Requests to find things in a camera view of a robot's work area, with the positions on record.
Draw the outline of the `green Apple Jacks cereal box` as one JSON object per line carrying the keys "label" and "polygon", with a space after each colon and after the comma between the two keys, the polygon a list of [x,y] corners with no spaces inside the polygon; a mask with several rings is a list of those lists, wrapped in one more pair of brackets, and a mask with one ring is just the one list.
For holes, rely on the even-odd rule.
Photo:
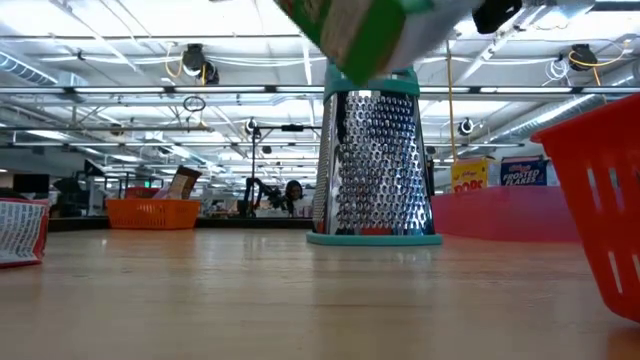
{"label": "green Apple Jacks cereal box", "polygon": [[484,0],[274,0],[357,85],[440,47]]}

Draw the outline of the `blue Frosted Flakes cereal box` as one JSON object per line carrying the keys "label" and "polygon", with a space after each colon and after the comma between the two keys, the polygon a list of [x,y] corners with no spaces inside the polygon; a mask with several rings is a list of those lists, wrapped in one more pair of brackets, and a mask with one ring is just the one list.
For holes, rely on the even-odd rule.
{"label": "blue Frosted Flakes cereal box", "polygon": [[504,158],[501,162],[501,185],[546,186],[548,163],[542,155]]}

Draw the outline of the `yellow Corn Pops cereal box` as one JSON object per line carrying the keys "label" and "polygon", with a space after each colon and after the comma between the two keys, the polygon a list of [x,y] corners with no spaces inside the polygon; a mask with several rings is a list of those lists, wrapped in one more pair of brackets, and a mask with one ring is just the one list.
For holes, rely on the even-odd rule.
{"label": "yellow Corn Pops cereal box", "polygon": [[454,193],[483,189],[488,186],[489,160],[459,159],[451,166],[451,186]]}

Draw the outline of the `blue grey basket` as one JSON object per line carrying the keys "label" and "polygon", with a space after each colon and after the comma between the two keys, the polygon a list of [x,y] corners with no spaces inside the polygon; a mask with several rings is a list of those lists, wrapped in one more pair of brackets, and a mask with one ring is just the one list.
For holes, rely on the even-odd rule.
{"label": "blue grey basket", "polygon": [[411,68],[358,86],[326,67],[312,229],[326,246],[429,246],[429,170]]}

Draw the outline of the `pink plastic bin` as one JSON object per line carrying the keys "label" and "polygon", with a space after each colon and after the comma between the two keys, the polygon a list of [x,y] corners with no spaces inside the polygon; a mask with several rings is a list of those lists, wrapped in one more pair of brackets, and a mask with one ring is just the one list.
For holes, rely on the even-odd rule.
{"label": "pink plastic bin", "polygon": [[578,243],[562,189],[489,187],[432,198],[439,233],[502,242]]}

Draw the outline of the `red plastic basket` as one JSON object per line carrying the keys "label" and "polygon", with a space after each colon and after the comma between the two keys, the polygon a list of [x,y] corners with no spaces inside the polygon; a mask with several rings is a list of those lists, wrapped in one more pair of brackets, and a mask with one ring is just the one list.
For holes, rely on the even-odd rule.
{"label": "red plastic basket", "polygon": [[640,93],[536,132],[605,305],[640,323]]}

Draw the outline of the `person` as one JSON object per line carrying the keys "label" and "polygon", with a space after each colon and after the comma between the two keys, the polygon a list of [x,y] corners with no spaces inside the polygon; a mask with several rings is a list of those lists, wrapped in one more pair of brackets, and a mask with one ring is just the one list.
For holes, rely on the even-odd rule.
{"label": "person", "polygon": [[313,196],[305,194],[297,180],[286,184],[285,204],[292,218],[311,218],[313,215]]}

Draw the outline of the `black boom stand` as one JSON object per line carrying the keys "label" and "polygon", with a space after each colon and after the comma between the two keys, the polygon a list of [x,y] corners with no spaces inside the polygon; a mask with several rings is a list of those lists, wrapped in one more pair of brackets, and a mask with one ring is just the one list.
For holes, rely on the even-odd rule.
{"label": "black boom stand", "polygon": [[261,127],[253,117],[246,122],[245,130],[250,137],[251,144],[251,173],[245,180],[243,199],[238,203],[238,211],[241,217],[255,218],[256,207],[260,204],[264,195],[267,196],[267,200],[273,209],[287,211],[285,204],[286,185],[284,191],[281,192],[276,187],[266,185],[262,180],[256,177],[256,153],[258,141],[266,139],[273,130],[280,130],[282,132],[304,132],[305,130],[311,130],[313,132],[317,132],[319,129],[319,126],[302,124],[284,124]]}

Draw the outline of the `orange plastic basket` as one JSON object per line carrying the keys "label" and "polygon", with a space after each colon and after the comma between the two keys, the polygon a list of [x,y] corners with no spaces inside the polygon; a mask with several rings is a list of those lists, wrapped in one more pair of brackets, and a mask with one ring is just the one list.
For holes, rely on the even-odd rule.
{"label": "orange plastic basket", "polygon": [[113,229],[192,229],[199,215],[199,201],[177,199],[109,199],[109,224]]}

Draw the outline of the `red cereal box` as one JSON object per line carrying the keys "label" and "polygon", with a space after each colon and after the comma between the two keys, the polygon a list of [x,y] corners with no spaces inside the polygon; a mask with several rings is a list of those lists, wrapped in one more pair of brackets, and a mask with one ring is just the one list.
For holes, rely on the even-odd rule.
{"label": "red cereal box", "polygon": [[48,224],[46,200],[0,198],[0,269],[41,264]]}

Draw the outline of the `silver ventilation duct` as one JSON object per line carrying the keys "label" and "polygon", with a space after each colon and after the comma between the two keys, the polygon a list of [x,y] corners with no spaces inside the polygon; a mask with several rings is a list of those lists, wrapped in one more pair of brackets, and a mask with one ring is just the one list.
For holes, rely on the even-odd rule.
{"label": "silver ventilation duct", "polygon": [[618,98],[620,95],[578,95],[564,102],[544,105],[516,119],[509,129],[497,131],[488,143],[514,143],[528,139],[538,130],[589,112]]}

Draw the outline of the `black table frame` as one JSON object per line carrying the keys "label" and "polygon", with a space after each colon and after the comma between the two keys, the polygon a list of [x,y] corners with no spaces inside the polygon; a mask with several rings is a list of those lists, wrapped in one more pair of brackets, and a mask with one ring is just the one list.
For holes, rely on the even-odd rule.
{"label": "black table frame", "polygon": [[[303,229],[311,230],[311,219],[305,218],[197,218],[196,228],[227,228],[227,229]],[[106,217],[57,218],[49,221],[50,232],[69,232],[83,230],[109,229]]]}

